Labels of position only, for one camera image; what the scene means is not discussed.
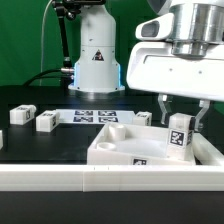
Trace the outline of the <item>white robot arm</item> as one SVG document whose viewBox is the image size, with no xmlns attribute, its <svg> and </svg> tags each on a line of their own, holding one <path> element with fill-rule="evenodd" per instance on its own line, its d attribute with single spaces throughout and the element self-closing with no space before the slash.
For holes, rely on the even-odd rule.
<svg viewBox="0 0 224 224">
<path fill-rule="evenodd" d="M 198 98 L 195 129 L 212 101 L 224 102 L 224 0 L 148 0 L 157 17 L 137 26 L 126 80 L 132 89 Z M 115 21 L 103 6 L 82 11 L 81 52 L 71 88 L 87 95 L 121 90 Z"/>
</svg>

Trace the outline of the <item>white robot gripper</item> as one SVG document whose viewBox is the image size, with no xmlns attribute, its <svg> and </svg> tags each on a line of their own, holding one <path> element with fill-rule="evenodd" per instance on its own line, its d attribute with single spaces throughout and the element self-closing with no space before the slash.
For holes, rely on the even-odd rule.
<svg viewBox="0 0 224 224">
<path fill-rule="evenodd" d="M 136 44 L 129 59 L 127 84 L 132 89 L 160 93 L 163 125 L 168 124 L 171 114 L 169 95 L 207 99 L 199 102 L 200 111 L 195 116 L 194 129 L 200 132 L 209 100 L 224 102 L 224 45 L 209 46 L 202 59 L 180 58 L 171 50 L 172 45 L 166 42 Z"/>
</svg>

